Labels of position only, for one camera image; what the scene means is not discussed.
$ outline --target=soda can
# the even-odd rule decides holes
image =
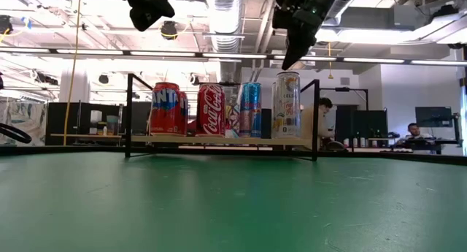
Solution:
[[[276,81],[276,137],[300,138],[300,75],[281,72]]]
[[[151,135],[180,135],[180,92],[174,83],[156,83],[151,107]]]
[[[240,137],[261,138],[261,84],[243,83],[239,92]]]
[[[225,136],[225,94],[218,84],[203,84],[199,88],[196,136]]]
[[[271,109],[271,138],[274,139],[276,137],[276,83],[272,83],[272,109]]]
[[[183,91],[179,92],[179,103],[180,103],[180,135],[186,136],[188,130],[188,97]]]

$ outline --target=black hose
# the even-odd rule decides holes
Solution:
[[[25,144],[28,144],[32,141],[31,136],[29,136],[24,131],[3,123],[0,123],[0,134]]]

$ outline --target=blue can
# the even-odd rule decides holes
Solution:
[[[240,137],[261,138],[261,84],[243,83],[239,91]]]

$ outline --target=red can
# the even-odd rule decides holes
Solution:
[[[151,109],[151,135],[180,135],[182,107],[179,89],[174,83],[155,85]]]
[[[188,97],[183,91],[179,92],[180,103],[180,135],[186,136],[188,129]]]
[[[199,88],[196,136],[225,136],[225,94],[218,84],[203,84]]]

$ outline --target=green table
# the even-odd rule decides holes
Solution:
[[[0,158],[0,251],[467,251],[467,167],[387,159]]]

